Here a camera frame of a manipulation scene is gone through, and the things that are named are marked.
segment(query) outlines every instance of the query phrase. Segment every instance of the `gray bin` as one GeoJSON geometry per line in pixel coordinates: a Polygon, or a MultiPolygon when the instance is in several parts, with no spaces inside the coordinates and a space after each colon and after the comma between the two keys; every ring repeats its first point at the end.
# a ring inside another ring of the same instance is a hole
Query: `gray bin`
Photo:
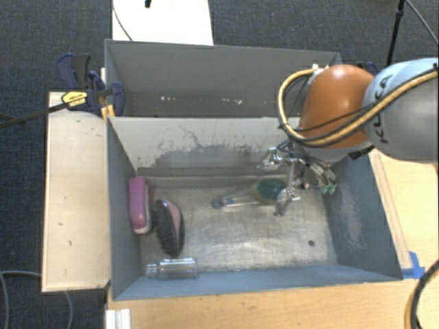
{"type": "Polygon", "coordinates": [[[267,177],[255,167],[286,139],[275,118],[280,83],[313,63],[338,62],[330,52],[106,41],[106,80],[121,81],[128,98],[125,116],[107,126],[115,300],[402,279],[367,157],[335,165],[335,194],[300,191],[285,217],[273,206],[210,205],[267,177]],[[147,178],[154,199],[181,209],[181,256],[197,259],[196,279],[145,277],[146,263],[165,254],[154,234],[132,231],[127,179],[135,175],[147,178]]]}

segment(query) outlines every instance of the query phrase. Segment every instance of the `bin floor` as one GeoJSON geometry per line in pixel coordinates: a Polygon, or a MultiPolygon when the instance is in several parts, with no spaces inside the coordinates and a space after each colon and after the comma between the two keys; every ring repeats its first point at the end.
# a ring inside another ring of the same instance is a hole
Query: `bin floor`
{"type": "MultiPolygon", "coordinates": [[[[274,206],[211,207],[227,188],[156,188],[154,201],[168,199],[183,214],[186,239],[180,257],[194,257],[200,271],[237,271],[336,263],[326,210],[319,191],[302,191],[284,217],[274,206]]],[[[161,250],[156,233],[142,236],[144,265],[161,250]]]]}

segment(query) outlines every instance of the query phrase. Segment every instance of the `white cable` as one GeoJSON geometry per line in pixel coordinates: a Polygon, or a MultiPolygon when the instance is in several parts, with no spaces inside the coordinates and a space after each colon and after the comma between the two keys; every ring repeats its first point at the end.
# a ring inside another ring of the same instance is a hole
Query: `white cable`
{"type": "MultiPolygon", "coordinates": [[[[6,287],[6,281],[4,276],[30,276],[33,278],[41,278],[41,274],[34,273],[33,271],[2,271],[0,269],[0,282],[3,290],[3,296],[5,297],[5,328],[9,328],[9,320],[10,320],[10,304],[9,304],[9,294],[8,288],[6,287]]],[[[67,329],[71,329],[71,325],[73,323],[73,303],[71,301],[70,295],[63,291],[64,296],[67,299],[67,303],[69,304],[69,322],[67,324],[67,329]]]]}

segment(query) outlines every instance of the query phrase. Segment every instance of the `white surface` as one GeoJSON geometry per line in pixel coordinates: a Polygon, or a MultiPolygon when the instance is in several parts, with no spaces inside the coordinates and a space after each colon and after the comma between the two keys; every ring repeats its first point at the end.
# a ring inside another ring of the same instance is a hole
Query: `white surface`
{"type": "MultiPolygon", "coordinates": [[[[123,28],[135,41],[212,45],[211,18],[207,0],[114,0],[114,10],[123,28]]],[[[112,14],[112,38],[129,40],[112,14]]]]}
{"type": "Polygon", "coordinates": [[[106,329],[131,329],[131,310],[106,310],[105,311],[106,329]]]}

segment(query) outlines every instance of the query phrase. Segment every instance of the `blue tape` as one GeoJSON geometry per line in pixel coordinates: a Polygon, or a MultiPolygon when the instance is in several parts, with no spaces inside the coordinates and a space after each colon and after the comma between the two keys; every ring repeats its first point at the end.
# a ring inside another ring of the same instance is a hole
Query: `blue tape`
{"type": "Polygon", "coordinates": [[[425,267],[419,265],[418,257],[416,253],[409,251],[410,258],[412,259],[412,268],[402,269],[404,279],[419,279],[425,273],[425,267]]]}

